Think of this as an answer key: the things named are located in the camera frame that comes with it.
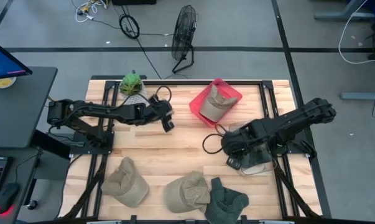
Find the beige cap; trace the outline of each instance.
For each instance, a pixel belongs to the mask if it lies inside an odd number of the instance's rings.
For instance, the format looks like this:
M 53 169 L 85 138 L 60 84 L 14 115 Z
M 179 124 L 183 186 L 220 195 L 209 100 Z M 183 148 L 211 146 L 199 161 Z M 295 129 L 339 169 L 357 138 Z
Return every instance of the beige cap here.
M 211 91 L 201 106 L 200 113 L 211 121 L 219 121 L 236 103 L 236 97 L 226 99 L 216 85 L 212 85 Z
M 174 213 L 199 209 L 205 212 L 211 202 L 208 185 L 200 172 L 191 172 L 169 183 L 164 190 L 167 208 Z
M 101 190 L 125 206 L 136 208 L 149 192 L 149 184 L 138 173 L 132 159 L 125 157 L 102 184 Z

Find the black floor fan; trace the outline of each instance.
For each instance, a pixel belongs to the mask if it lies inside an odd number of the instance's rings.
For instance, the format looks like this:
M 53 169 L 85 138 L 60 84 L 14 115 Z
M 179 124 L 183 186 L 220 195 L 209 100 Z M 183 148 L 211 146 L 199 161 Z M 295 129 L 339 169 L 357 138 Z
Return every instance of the black floor fan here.
M 174 39 L 172 41 L 172 57 L 178 60 L 178 63 L 172 69 L 173 73 L 177 73 L 185 68 L 188 68 L 194 64 L 194 47 L 192 45 L 193 36 L 195 29 L 197 28 L 195 9 L 191 6 L 184 6 L 180 10 L 177 18 Z M 183 60 L 186 60 L 186 56 L 189 51 L 192 51 L 192 62 L 182 68 L 177 67 Z

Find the red plastic bin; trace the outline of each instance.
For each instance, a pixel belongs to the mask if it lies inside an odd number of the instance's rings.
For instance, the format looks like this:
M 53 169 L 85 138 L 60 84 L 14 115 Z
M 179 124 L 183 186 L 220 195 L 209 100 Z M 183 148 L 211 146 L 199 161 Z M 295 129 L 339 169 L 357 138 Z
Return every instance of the red plastic bin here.
M 198 96 L 196 96 L 194 98 L 194 100 L 189 103 L 190 111 L 192 111 L 192 113 L 195 116 L 197 116 L 200 120 L 202 120 L 210 128 L 214 128 L 215 125 L 218 124 L 218 122 L 211 121 L 208 118 L 202 116 L 201 113 L 200 113 L 200 109 L 201 109 L 201 106 L 206 99 L 206 96 L 208 96 L 208 94 L 209 94 L 209 92 L 212 88 L 212 85 L 216 85 L 219 93 L 222 96 L 224 96 L 225 98 L 228 99 L 228 98 L 231 98 L 231 97 L 237 97 L 237 99 L 238 99 L 237 103 L 226 114 L 228 114 L 238 104 L 238 102 L 243 97 L 241 93 L 239 93 L 237 90 L 235 90 L 229 84 L 227 84 L 221 78 L 214 79 L 213 82 L 211 82 L 200 94 L 198 94 Z

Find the computer screen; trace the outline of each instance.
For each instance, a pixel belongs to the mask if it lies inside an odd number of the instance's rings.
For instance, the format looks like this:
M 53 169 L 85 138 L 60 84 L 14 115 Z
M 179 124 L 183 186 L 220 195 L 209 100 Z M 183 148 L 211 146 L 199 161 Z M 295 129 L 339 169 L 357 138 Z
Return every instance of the computer screen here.
M 18 77 L 31 73 L 31 70 L 0 47 L 0 78 Z

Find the wooden tabletop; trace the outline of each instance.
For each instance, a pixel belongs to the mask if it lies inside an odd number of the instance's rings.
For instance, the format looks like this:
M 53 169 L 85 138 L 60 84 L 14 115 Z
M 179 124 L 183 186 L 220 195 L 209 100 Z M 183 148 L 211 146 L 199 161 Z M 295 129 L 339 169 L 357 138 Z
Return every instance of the wooden tabletop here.
M 91 80 L 86 101 L 100 104 L 104 93 L 104 84 L 105 80 Z M 289 81 L 273 80 L 273 84 L 279 113 L 283 114 L 294 110 L 295 103 Z M 158 88 L 158 86 L 152 85 L 146 87 L 148 93 L 154 93 Z M 226 165 L 228 156 L 225 153 L 209 155 L 203 151 L 201 144 L 204 137 L 215 133 L 215 130 L 206 127 L 202 121 L 191 114 L 188 104 L 204 89 L 205 85 L 169 85 L 169 87 L 172 90 L 171 105 L 175 112 L 173 115 L 175 128 L 171 132 L 165 133 L 160 122 L 139 127 L 114 122 L 114 148 L 108 158 L 106 177 L 118 167 L 124 157 L 128 156 L 134 161 L 138 171 L 150 185 L 150 190 L 137 208 L 128 208 L 111 196 L 103 195 L 99 219 L 128 220 L 131 215 L 137 215 L 139 220 L 184 220 L 189 218 L 204 220 L 205 216 L 199 210 L 187 213 L 168 211 L 162 198 L 162 191 L 169 182 L 187 175 L 193 170 L 202 172 L 209 186 L 212 178 L 220 177 L 225 187 L 247 194 L 249 206 L 243 210 L 242 215 L 247 215 L 248 219 L 280 219 L 281 212 L 273 171 L 243 177 Z M 221 120 L 220 124 L 227 127 L 233 123 L 263 118 L 259 88 L 253 85 L 235 85 L 233 87 L 242 93 L 243 98 Z M 108 102 L 111 102 L 111 96 L 112 93 L 109 94 Z M 168 98 L 169 95 L 167 90 L 161 90 L 159 96 Z M 122 96 L 119 95 L 117 105 L 120 105 L 122 101 Z M 84 118 L 84 120 L 91 125 L 98 123 L 96 118 Z M 208 150 L 214 151 L 219 149 L 220 139 L 209 138 L 206 147 Z M 288 157 L 295 188 L 312 210 L 321 214 L 308 159 L 303 154 L 291 154 Z M 72 208 L 84 191 L 90 159 L 89 155 L 80 157 L 68 171 L 60 216 Z M 286 188 L 284 188 L 284 193 L 289 215 L 292 215 Z M 96 189 L 91 194 L 89 215 L 93 213 L 95 194 Z

